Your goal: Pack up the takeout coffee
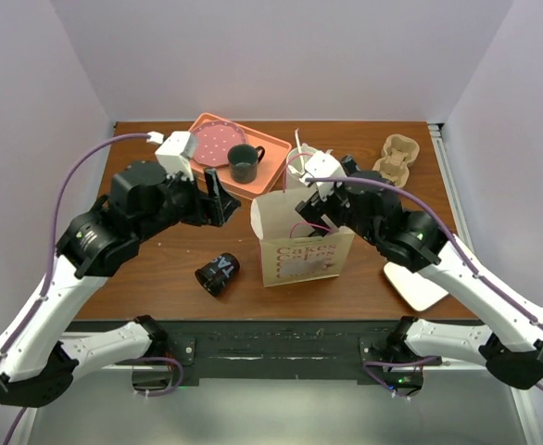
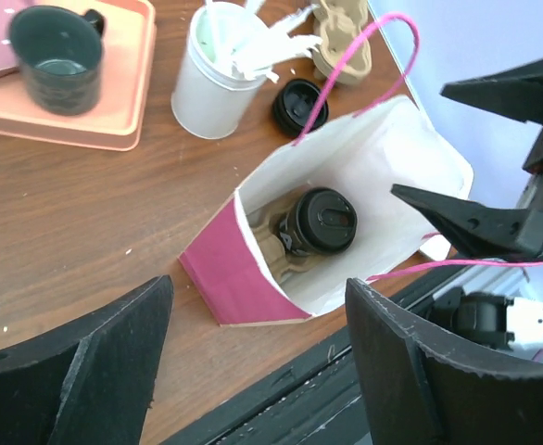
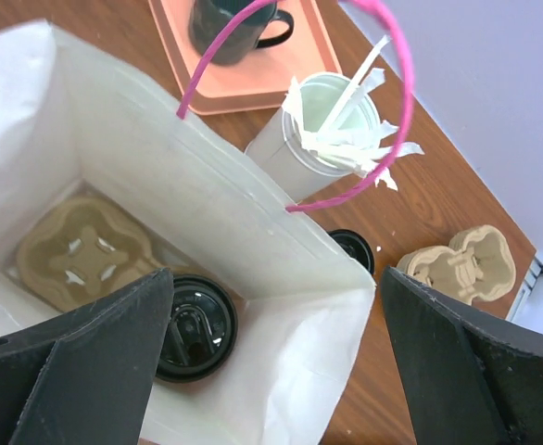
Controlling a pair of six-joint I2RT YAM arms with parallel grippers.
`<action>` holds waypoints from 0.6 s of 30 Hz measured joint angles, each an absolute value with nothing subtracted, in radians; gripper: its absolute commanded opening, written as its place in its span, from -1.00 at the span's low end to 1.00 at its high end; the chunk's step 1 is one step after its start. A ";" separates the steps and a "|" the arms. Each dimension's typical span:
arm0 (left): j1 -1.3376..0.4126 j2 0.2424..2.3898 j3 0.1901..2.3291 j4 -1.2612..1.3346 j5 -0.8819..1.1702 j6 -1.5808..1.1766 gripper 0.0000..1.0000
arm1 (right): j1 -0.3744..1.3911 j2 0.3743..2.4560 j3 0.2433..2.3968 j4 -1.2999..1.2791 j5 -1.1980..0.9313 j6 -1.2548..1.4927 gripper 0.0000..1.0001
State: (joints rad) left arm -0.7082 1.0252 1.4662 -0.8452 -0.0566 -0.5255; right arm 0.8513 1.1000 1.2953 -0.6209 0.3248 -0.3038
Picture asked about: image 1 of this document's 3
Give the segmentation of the black plastic cup stack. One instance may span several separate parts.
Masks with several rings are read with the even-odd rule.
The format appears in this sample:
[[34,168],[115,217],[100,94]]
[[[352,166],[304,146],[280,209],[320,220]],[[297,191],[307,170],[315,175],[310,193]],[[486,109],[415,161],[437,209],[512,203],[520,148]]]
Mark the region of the black plastic cup stack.
[[238,259],[233,254],[224,252],[201,268],[196,269],[195,277],[212,297],[217,298],[239,271]]

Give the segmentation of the cream and pink paper bag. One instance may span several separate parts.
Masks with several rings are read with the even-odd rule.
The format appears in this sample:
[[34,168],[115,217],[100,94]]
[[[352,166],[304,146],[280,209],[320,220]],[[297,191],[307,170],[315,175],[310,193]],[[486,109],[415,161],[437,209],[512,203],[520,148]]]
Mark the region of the cream and pink paper bag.
[[313,189],[272,191],[253,199],[250,224],[259,240],[259,259],[265,287],[337,277],[346,263],[354,233],[346,228],[325,229],[313,234],[319,225],[306,222],[296,206],[313,195]]

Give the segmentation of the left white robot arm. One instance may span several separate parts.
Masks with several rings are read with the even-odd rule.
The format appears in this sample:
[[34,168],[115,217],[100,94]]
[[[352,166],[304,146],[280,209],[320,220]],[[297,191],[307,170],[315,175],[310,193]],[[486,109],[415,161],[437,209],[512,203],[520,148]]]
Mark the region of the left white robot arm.
[[47,273],[0,336],[0,404],[40,408],[83,376],[117,362],[160,362],[167,333],[148,315],[111,331],[66,340],[63,333],[85,302],[140,246],[178,223],[225,225],[241,206],[213,168],[206,190],[181,172],[136,161],[111,180],[108,193],[74,218],[59,238]]

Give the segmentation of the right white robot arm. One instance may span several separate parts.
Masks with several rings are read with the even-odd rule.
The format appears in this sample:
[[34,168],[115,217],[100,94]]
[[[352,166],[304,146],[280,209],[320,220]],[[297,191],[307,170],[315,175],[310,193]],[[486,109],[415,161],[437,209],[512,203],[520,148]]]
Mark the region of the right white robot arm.
[[346,227],[379,254],[441,287],[475,314],[479,325],[439,324],[403,317],[375,346],[378,367],[394,370],[443,359],[485,367],[517,389],[542,388],[543,308],[498,279],[412,193],[379,172],[363,171],[350,156],[318,152],[305,164],[301,183],[313,194],[296,211],[319,235]]

